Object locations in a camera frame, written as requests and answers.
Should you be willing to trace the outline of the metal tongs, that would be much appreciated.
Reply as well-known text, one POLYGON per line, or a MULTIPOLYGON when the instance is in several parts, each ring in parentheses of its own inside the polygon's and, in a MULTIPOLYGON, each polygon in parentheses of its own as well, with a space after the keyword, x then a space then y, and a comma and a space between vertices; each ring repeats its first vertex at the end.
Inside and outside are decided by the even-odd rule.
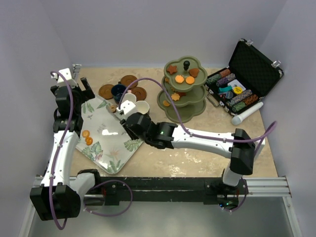
POLYGON ((116 111, 115 113, 110 112, 109 107, 110 107, 110 106, 107 107, 109 113, 112 114, 116 120, 118 120, 119 122, 121 122, 121 120, 123 119, 123 115, 121 115, 121 114, 119 113, 118 109, 117 109, 117 111, 116 111))

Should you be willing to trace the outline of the brown patterned cookie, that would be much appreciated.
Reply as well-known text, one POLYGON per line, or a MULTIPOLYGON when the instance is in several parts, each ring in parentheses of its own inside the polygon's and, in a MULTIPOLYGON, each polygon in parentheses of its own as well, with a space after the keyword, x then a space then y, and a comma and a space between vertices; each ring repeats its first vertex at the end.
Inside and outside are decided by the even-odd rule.
POLYGON ((110 112, 115 113, 117 111, 117 107, 115 105, 111 105, 109 107, 110 112))

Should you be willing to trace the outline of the leaf pattern serving tray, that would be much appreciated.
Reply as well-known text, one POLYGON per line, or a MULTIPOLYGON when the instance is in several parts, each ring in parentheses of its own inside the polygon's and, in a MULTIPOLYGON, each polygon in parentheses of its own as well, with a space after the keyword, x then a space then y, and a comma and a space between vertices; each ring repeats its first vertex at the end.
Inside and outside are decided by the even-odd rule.
POLYGON ((109 174, 118 173, 143 141, 131 140, 120 122, 109 113, 110 101, 96 95, 81 106, 83 126, 76 148, 109 174), (86 145, 82 132, 89 130, 93 143, 86 145))

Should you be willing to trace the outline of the round orange cookie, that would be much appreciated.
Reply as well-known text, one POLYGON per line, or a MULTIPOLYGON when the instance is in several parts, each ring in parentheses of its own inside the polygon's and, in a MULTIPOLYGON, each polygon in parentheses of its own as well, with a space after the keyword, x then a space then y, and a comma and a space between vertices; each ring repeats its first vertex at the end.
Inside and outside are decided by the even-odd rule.
POLYGON ((195 82, 195 78, 193 76, 188 76, 185 81, 187 84, 193 84, 195 82))
POLYGON ((163 105, 166 107, 170 106, 170 104, 166 100, 163 101, 163 105))
POLYGON ((177 82, 177 83, 179 83, 179 84, 181 84, 181 83, 183 83, 184 82, 184 77, 182 76, 182 75, 177 75, 176 77, 175 77, 175 81, 177 82))

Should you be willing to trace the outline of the orange flower cookie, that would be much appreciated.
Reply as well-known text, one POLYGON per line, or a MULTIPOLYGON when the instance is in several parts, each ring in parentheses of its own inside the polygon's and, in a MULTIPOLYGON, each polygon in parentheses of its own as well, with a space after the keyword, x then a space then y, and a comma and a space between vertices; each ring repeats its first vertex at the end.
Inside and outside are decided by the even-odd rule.
POLYGON ((171 95, 171 99, 172 99, 173 101, 178 101, 178 100, 180 100, 180 98, 181 98, 181 96, 180 96, 178 93, 173 93, 173 94, 171 95))

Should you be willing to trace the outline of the dark star cookie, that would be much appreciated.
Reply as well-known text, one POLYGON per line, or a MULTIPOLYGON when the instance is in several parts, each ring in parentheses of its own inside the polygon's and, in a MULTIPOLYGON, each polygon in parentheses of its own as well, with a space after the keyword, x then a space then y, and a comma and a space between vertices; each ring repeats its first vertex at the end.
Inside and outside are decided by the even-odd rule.
POLYGON ((166 71, 172 75, 177 72, 177 66, 176 65, 169 65, 166 71))
POLYGON ((186 93, 185 93, 185 92, 177 92, 177 94, 179 94, 180 97, 186 96, 186 93))

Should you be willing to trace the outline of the round orange cookie front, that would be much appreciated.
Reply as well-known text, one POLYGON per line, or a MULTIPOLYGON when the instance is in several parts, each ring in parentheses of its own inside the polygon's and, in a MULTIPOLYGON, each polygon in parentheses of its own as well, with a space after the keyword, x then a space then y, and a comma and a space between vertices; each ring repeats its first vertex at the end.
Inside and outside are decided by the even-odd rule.
POLYGON ((195 78, 193 76, 188 76, 185 81, 187 84, 193 84, 195 82, 195 78))

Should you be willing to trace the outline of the heart cookie light brown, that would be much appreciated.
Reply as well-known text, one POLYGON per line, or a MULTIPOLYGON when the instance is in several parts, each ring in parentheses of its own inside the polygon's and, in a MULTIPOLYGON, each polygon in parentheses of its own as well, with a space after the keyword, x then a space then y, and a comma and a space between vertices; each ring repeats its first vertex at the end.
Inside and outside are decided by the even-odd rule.
POLYGON ((189 70, 189 74, 192 77, 196 78, 198 76, 198 74, 199 74, 199 68, 192 68, 192 69, 190 69, 189 70))

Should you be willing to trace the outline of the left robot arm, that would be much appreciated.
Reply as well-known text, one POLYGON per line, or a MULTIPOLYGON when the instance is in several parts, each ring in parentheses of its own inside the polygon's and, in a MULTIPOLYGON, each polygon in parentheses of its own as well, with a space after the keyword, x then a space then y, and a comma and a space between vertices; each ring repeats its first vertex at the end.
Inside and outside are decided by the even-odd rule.
POLYGON ((102 189, 102 181, 96 169, 80 171, 75 180, 70 179, 71 164, 83 126, 81 106, 95 95, 86 78, 67 88, 51 87, 57 108, 54 111, 54 142, 51 157, 38 187, 30 191, 30 199, 43 221, 75 218, 79 215, 84 195, 96 194, 102 189))

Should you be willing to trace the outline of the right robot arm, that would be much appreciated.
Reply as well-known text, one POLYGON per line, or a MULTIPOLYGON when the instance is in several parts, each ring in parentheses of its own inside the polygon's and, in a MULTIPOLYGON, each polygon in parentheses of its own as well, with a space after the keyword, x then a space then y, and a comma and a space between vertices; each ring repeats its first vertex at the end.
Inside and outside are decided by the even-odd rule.
POLYGON ((224 170, 220 189, 231 194, 237 189, 244 175, 253 173, 255 160, 254 142, 245 142, 249 138, 242 129, 234 133, 211 133, 190 129, 170 122, 154 123, 148 115, 134 113, 120 121, 132 140, 141 139, 157 149, 194 149, 229 158, 224 170))

